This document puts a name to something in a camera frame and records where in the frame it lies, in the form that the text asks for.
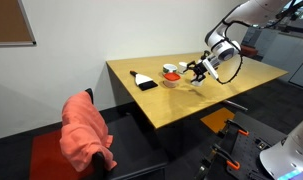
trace red cloth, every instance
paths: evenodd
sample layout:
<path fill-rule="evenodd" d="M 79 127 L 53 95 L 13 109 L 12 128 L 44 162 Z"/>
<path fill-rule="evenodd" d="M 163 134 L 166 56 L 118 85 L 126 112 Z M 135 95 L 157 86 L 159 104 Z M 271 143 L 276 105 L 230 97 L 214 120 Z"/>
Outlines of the red cloth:
<path fill-rule="evenodd" d="M 107 149 L 113 137 L 108 135 L 108 127 L 87 92 L 67 100 L 62 110 L 62 124 L 61 151 L 78 172 L 90 164 L 96 152 L 104 155 L 107 170 L 117 165 Z"/>

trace white wall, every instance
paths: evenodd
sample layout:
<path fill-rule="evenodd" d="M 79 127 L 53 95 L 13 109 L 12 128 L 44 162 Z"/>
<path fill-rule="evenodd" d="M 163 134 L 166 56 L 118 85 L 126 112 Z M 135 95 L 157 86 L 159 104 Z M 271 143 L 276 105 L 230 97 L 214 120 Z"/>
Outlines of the white wall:
<path fill-rule="evenodd" d="M 59 122 L 65 100 L 87 87 L 100 110 L 130 102 L 106 60 L 203 51 L 239 2 L 23 0 L 38 45 L 0 48 L 0 138 Z"/>

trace chair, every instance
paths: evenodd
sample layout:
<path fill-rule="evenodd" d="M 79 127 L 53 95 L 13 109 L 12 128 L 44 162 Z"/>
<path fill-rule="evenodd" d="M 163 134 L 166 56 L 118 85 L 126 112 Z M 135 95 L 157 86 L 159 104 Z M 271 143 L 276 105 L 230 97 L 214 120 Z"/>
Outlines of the chair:
<path fill-rule="evenodd" d="M 90 95 L 91 104 L 94 106 L 92 90 L 89 88 L 85 91 Z M 131 115 L 107 123 L 109 134 L 113 135 L 113 142 L 109 150 L 113 153 L 117 166 L 111 171 L 106 171 L 103 154 L 96 152 L 92 155 L 91 160 L 95 173 L 88 178 L 131 179 L 161 171 L 157 174 L 164 179 L 164 167 L 168 163 L 167 155 L 154 130 L 144 128 L 145 125 L 137 122 Z"/>

